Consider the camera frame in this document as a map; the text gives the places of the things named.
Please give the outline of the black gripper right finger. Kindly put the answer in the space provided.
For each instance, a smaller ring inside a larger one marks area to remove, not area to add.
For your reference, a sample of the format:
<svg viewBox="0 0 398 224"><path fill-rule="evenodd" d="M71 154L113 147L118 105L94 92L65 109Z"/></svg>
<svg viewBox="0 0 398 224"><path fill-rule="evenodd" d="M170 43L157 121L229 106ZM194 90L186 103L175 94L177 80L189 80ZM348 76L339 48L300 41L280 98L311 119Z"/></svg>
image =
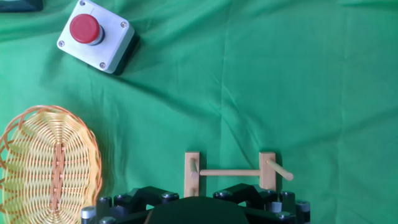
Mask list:
<svg viewBox="0 0 398 224"><path fill-rule="evenodd" d="M311 224L310 202L296 199L291 191L237 184L215 192L213 198L237 205L249 223Z"/></svg>

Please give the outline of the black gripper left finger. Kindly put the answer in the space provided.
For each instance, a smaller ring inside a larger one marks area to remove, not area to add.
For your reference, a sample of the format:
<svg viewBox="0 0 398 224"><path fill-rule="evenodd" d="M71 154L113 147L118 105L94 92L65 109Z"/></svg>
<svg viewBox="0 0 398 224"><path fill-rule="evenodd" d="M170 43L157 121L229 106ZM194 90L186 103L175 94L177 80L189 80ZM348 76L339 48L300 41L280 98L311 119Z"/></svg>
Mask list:
<svg viewBox="0 0 398 224"><path fill-rule="evenodd" d="M179 199L179 194L156 187L135 188L114 197L100 197L95 205L81 209L81 224L142 224L147 206L156 207Z"/></svg>

